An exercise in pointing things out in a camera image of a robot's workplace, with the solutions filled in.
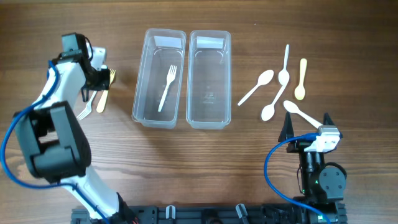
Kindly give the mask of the white spoon thin handle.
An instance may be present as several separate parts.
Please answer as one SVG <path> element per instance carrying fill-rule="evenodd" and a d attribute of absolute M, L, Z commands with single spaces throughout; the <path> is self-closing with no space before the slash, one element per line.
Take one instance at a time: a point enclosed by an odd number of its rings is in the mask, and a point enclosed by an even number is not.
<path fill-rule="evenodd" d="M 286 86 L 289 82 L 290 75 L 287 71 L 287 62 L 289 59 L 289 49 L 290 45 L 287 44 L 285 47 L 285 54 L 284 54 L 284 64 L 282 70 L 278 74 L 278 81 L 282 86 Z"/>

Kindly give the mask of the slim white fork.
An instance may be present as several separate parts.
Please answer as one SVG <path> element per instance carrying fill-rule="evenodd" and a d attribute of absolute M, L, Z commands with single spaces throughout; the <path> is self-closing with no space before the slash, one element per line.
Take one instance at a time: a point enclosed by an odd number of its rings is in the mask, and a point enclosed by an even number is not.
<path fill-rule="evenodd" d="M 82 120 L 87 117 L 92 112 L 92 102 L 97 94 L 97 91 L 94 91 L 91 98 L 88 100 L 85 109 L 76 117 L 78 120 Z"/>

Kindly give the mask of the white spoon diagonal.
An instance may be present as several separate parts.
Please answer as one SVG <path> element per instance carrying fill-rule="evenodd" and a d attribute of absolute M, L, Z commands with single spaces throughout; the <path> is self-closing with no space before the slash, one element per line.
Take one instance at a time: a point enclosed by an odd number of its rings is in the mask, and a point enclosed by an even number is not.
<path fill-rule="evenodd" d="M 241 106 L 260 86 L 268 84 L 272 80 L 273 76 L 273 70 L 266 70 L 262 72 L 257 79 L 256 85 L 241 98 L 241 100 L 238 102 L 238 106 Z"/>

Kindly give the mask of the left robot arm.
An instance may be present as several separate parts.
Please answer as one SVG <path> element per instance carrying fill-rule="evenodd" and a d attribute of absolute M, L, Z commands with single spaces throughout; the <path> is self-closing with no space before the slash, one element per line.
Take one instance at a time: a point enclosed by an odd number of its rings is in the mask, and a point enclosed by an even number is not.
<path fill-rule="evenodd" d="M 39 97 L 17 112 L 5 139 L 15 133 L 32 176 L 46 185 L 18 180 L 6 164 L 6 143 L 1 163 L 7 176 L 30 189 L 62 187 L 88 211 L 91 223 L 139 223 L 122 197 L 110 189 L 91 166 L 89 142 L 73 112 L 77 96 L 108 90 L 110 70 L 104 48 L 93 47 L 83 34 L 62 36 L 63 51 L 49 60 L 47 82 Z"/>

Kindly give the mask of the yellow plastic spoon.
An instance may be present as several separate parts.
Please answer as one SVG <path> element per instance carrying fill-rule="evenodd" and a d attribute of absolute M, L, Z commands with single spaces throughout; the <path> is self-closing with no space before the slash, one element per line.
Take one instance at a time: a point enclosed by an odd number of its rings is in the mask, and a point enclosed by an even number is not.
<path fill-rule="evenodd" d="M 300 60 L 300 68 L 299 68 L 299 82 L 297 87 L 295 88 L 294 95 L 297 100 L 303 100 L 305 97 L 305 87 L 304 87 L 304 79 L 307 70 L 307 59 L 302 58 Z"/>

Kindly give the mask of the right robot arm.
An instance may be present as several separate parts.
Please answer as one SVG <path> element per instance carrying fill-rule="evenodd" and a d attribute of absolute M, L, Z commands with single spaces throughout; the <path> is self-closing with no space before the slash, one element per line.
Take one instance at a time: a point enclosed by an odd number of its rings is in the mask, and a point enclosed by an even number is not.
<path fill-rule="evenodd" d="M 326 223 L 328 217 L 332 223 L 347 223 L 344 197 L 347 173 L 342 166 L 334 162 L 325 162 L 324 153 L 306 152 L 312 142 L 294 140 L 288 143 L 287 152 L 299 155 L 297 180 L 303 194 L 294 200 L 321 211 L 321 216 L 297 205 L 283 206 L 279 218 L 282 223 Z"/>

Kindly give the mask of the yellow plastic fork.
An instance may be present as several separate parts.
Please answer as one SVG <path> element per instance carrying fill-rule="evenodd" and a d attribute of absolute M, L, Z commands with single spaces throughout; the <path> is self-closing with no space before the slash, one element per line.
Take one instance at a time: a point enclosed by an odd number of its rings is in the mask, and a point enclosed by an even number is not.
<path fill-rule="evenodd" d="M 110 70 L 110 79 L 109 79 L 109 88 L 108 88 L 108 90 L 104 90 L 103 91 L 103 94 L 102 94 L 102 96 L 101 96 L 101 98 L 100 98 L 100 100 L 98 102 L 98 105 L 97 105 L 97 108 L 96 108 L 96 111 L 98 113 L 102 113 L 104 111 L 104 109 L 105 109 L 106 102 L 107 102 L 108 95 L 109 95 L 109 91 L 110 91 L 111 85 L 113 84 L 113 82 L 115 80 L 115 77 L 116 77 L 116 70 L 115 69 L 111 69 Z"/>

